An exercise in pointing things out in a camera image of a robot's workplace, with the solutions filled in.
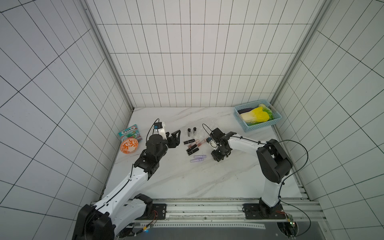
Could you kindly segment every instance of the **orange patterned bowl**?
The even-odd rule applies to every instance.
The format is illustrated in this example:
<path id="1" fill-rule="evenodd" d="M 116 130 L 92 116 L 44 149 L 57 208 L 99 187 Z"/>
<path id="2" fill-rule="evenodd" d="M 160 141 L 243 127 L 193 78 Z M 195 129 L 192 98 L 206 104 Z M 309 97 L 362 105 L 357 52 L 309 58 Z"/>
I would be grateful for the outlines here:
<path id="1" fill-rule="evenodd" d="M 129 137 L 120 145 L 120 151 L 123 153 L 133 153 L 139 147 L 139 141 L 136 138 Z"/>

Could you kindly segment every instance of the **base mounting plate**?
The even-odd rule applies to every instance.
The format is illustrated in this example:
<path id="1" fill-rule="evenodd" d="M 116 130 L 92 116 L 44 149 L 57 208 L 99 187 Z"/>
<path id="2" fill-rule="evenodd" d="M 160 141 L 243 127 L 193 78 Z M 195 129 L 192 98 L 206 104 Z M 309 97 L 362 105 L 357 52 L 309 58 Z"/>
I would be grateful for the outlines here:
<path id="1" fill-rule="evenodd" d="M 276 211 L 283 211 L 283 206 L 279 204 Z M 259 214 L 259 204 L 243 204 L 243 212 L 246 219 L 260 220 L 260 219 L 286 219 L 285 215 L 275 212 L 271 214 L 269 218 L 263 218 Z"/>
<path id="2" fill-rule="evenodd" d="M 157 211 L 157 213 L 159 214 L 157 217 L 158 220 L 164 220 L 166 218 L 166 213 L 167 213 L 167 205 L 166 204 L 153 204 L 152 210 Z M 153 219 L 155 217 L 154 214 L 155 213 L 152 213 L 149 218 L 139 217 L 139 218 L 136 218 L 136 220 Z"/>

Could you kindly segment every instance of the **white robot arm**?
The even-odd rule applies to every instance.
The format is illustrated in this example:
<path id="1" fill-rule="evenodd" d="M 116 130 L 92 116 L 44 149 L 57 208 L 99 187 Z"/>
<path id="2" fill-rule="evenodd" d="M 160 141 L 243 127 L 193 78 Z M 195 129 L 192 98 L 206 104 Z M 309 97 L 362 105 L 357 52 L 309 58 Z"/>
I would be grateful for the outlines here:
<path id="1" fill-rule="evenodd" d="M 280 204 L 280 188 L 287 178 L 293 163 L 278 141 L 271 139 L 265 144 L 252 139 L 236 136 L 235 132 L 224 134 L 219 128 L 209 134 L 215 141 L 217 148 L 211 152 L 215 161 L 228 157 L 231 150 L 237 149 L 253 156 L 257 155 L 260 167 L 265 176 L 265 185 L 262 197 L 259 201 L 259 214 L 263 218 L 277 209 Z"/>
<path id="2" fill-rule="evenodd" d="M 164 126 L 163 122 L 154 123 L 158 134 L 149 137 L 147 149 L 124 180 L 92 207 L 86 204 L 79 211 L 72 240 L 112 240 L 133 220 L 152 214 L 152 199 L 143 194 L 136 195 L 130 204 L 126 202 L 159 168 L 167 150 L 180 144 L 181 131 L 169 135 Z"/>

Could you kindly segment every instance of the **marble tabletop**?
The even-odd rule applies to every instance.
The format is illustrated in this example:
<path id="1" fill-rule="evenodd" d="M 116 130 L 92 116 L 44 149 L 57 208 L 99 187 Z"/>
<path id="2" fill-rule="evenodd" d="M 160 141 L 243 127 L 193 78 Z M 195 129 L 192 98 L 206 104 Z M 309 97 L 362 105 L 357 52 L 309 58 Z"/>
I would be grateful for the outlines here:
<path id="1" fill-rule="evenodd" d="M 118 153 L 104 195 L 129 174 L 132 164 L 146 148 L 145 137 L 157 118 L 165 122 L 167 132 L 181 130 L 180 145 L 167 151 L 160 160 L 160 167 L 156 173 L 139 188 L 137 194 L 142 193 L 153 199 L 261 197 L 265 177 L 257 156 L 232 150 L 228 158 L 216 162 L 210 154 L 212 147 L 205 143 L 199 147 L 200 150 L 195 155 L 205 154 L 207 158 L 202 162 L 191 163 L 189 160 L 193 159 L 193 155 L 188 156 L 187 145 L 183 145 L 183 141 L 192 138 L 187 136 L 187 128 L 197 128 L 196 138 L 208 137 L 202 128 L 203 123 L 212 130 L 218 127 L 224 133 L 233 131 L 254 140 L 277 139 L 270 126 L 244 132 L 233 116 L 232 107 L 135 108 L 129 126 L 137 124 L 143 140 L 139 142 L 139 148 L 134 153 Z M 293 177 L 285 181 L 281 196 L 301 197 Z"/>

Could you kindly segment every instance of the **blue plastic basket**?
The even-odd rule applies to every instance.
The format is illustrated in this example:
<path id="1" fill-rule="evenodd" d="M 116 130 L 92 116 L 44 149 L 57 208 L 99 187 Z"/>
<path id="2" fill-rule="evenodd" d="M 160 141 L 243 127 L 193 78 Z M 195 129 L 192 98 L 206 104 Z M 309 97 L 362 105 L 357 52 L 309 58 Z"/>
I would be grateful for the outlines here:
<path id="1" fill-rule="evenodd" d="M 238 113 L 238 110 L 245 109 L 245 108 L 257 108 L 259 106 L 259 104 L 261 104 L 261 103 L 265 104 L 269 109 L 271 109 L 271 111 L 273 113 L 273 117 L 275 119 L 270 120 L 270 121 L 266 121 L 266 122 L 262 122 L 262 123 L 259 123 L 256 125 L 248 126 L 244 122 L 244 120 L 241 118 L 240 114 Z M 259 129 L 262 127 L 271 126 L 273 124 L 276 124 L 281 119 L 280 113 L 278 113 L 276 111 L 276 109 L 265 99 L 254 101 L 251 103 L 246 103 L 246 104 L 243 104 L 240 106 L 236 106 L 234 109 L 234 115 L 235 115 L 237 121 L 239 122 L 239 124 L 241 125 L 241 127 L 244 129 L 244 132 L 249 132 L 249 131 Z"/>

